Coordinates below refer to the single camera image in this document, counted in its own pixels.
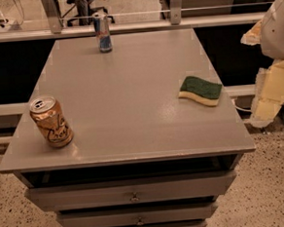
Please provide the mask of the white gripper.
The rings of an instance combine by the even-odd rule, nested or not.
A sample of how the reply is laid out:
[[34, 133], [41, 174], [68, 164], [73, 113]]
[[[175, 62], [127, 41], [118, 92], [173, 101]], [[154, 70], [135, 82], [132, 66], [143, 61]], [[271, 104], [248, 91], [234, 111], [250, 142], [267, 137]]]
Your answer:
[[244, 33], [240, 43], [261, 44], [264, 56], [279, 59], [269, 68], [260, 68], [255, 82], [250, 123], [254, 127], [267, 127], [284, 104], [284, 0], [275, 0], [263, 21]]

